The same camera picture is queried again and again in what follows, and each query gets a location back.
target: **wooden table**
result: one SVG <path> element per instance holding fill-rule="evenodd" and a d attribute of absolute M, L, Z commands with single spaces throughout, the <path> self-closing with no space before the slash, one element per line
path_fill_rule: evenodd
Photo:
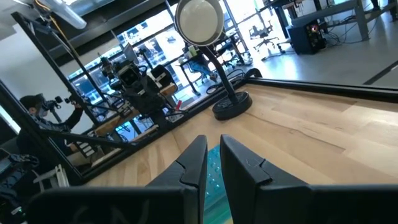
<path fill-rule="evenodd" d="M 397 184 L 398 105 L 304 91 L 245 85 L 253 105 L 229 121 L 211 107 L 87 185 L 143 186 L 199 135 L 208 149 L 230 134 L 309 184 Z"/>
<path fill-rule="evenodd" d="M 177 91 L 177 86 L 174 83 L 171 83 L 169 86 L 161 89 L 161 94 L 164 96 L 170 96 L 173 95 Z M 115 128 L 118 126 L 132 120 L 136 116 L 138 116 L 140 113 L 137 109 L 131 108 L 132 113 L 125 118 L 121 118 L 120 116 L 116 116 L 115 118 L 109 120 L 108 122 L 102 124 L 98 128 L 95 129 L 95 133 L 99 136 L 105 136 L 110 132 L 113 132 Z"/>

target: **white wall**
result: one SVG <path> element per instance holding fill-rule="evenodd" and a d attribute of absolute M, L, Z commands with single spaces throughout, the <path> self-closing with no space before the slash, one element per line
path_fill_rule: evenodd
<path fill-rule="evenodd" d="M 30 41 L 19 25 L 14 26 L 16 34 L 0 41 L 0 79 L 6 84 L 8 89 L 16 98 L 26 95 L 36 95 L 43 93 L 46 99 L 54 99 L 56 96 L 62 98 L 70 94 L 61 82 L 61 79 L 53 71 L 39 50 Z M 116 39 L 102 45 L 101 47 L 81 56 L 83 64 L 86 64 L 97 56 L 97 52 L 103 54 L 110 48 L 117 45 Z M 78 70 L 76 62 L 64 65 L 61 70 L 67 76 Z M 57 110 L 62 120 L 66 120 L 72 113 L 74 107 L 62 103 L 62 109 Z M 52 115 L 48 119 L 56 122 Z M 83 115 L 81 121 L 73 128 L 73 133 L 82 133 L 91 128 L 93 123 Z"/>

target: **teal surface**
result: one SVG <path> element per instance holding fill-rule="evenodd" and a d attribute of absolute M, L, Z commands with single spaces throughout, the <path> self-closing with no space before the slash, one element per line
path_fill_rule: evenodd
<path fill-rule="evenodd" d="M 224 223 L 231 218 L 221 172 L 220 145 L 208 152 L 205 197 L 205 224 Z"/>

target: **ceiling light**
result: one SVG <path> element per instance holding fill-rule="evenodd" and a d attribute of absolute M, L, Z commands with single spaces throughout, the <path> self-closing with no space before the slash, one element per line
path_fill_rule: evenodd
<path fill-rule="evenodd" d="M 70 4 L 74 3 L 77 0 L 62 0 L 63 2 L 65 2 L 68 6 L 70 6 Z"/>

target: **round lamp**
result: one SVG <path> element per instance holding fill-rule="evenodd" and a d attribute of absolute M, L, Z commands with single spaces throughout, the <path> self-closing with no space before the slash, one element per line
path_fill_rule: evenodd
<path fill-rule="evenodd" d="M 214 105 L 215 118 L 226 120 L 245 112 L 252 105 L 249 93 L 235 93 L 223 67 L 207 47 L 219 39 L 224 29 L 224 13 L 218 0 L 180 0 L 174 21 L 182 38 L 199 47 L 214 64 L 228 93 Z"/>
<path fill-rule="evenodd" d="M 36 2 L 39 2 L 41 7 L 44 4 L 45 7 L 56 13 L 76 29 L 84 29 L 87 25 L 86 21 L 62 0 L 36 0 Z"/>

